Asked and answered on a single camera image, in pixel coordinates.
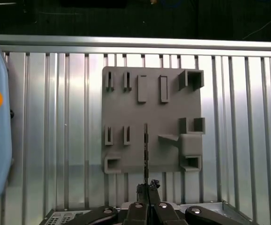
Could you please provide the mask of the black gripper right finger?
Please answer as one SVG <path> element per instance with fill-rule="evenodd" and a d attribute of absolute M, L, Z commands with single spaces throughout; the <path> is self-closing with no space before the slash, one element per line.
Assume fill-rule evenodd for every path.
<path fill-rule="evenodd" d="M 251 225 L 250 220 L 237 221 L 202 206 L 190 206 L 184 212 L 176 210 L 170 203 L 162 202 L 159 197 L 158 180 L 149 184 L 149 203 L 153 224 L 158 225 Z"/>

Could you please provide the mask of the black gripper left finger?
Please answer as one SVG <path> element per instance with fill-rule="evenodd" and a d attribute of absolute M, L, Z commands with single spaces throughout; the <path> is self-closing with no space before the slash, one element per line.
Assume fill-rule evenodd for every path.
<path fill-rule="evenodd" d="M 66 222 L 67 225 L 145 225 L 148 221 L 149 203 L 147 184 L 137 186 L 137 202 L 128 209 L 101 206 Z"/>

